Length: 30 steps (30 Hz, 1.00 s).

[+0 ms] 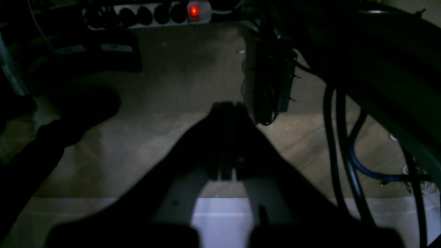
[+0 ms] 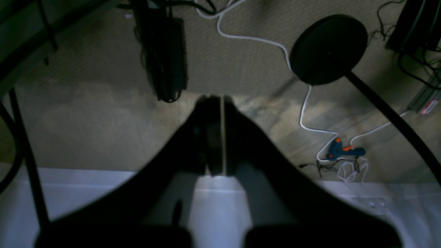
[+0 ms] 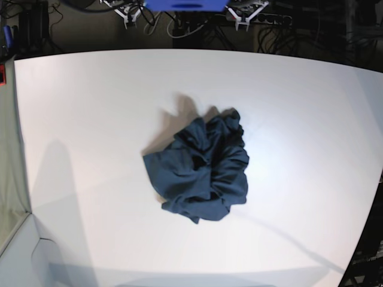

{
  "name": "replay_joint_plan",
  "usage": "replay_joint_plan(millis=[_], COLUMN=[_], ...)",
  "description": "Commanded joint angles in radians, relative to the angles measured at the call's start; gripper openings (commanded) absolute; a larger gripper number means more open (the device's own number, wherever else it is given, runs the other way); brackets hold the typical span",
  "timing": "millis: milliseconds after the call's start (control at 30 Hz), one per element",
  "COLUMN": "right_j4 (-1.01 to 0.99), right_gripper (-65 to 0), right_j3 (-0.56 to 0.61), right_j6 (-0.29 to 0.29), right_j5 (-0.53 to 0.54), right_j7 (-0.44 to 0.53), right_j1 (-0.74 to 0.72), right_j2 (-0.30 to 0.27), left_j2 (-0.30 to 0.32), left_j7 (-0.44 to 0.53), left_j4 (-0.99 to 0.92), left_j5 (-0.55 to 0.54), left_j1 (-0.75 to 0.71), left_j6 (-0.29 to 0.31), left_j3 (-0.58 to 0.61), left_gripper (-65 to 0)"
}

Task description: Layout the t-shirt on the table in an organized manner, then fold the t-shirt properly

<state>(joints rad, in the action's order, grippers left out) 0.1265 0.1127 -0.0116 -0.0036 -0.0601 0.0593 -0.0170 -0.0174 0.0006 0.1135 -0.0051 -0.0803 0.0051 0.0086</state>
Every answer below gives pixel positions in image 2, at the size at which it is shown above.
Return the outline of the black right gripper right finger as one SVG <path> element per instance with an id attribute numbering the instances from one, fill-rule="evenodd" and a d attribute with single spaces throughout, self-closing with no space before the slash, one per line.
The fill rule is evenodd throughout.
<path id="1" fill-rule="evenodd" d="M 296 169 L 224 97 L 226 172 L 244 188 L 252 227 L 245 248 L 401 248 L 388 223 L 336 198 Z"/>

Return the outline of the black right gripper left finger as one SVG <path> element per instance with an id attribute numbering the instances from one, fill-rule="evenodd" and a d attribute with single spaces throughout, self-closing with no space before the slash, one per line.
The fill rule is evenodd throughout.
<path id="1" fill-rule="evenodd" d="M 221 99 L 200 97 L 159 153 L 123 185 L 42 230 L 36 248 L 190 248 L 192 236 L 180 227 L 183 199 L 172 204 L 167 224 L 146 224 L 179 172 L 221 174 Z"/>

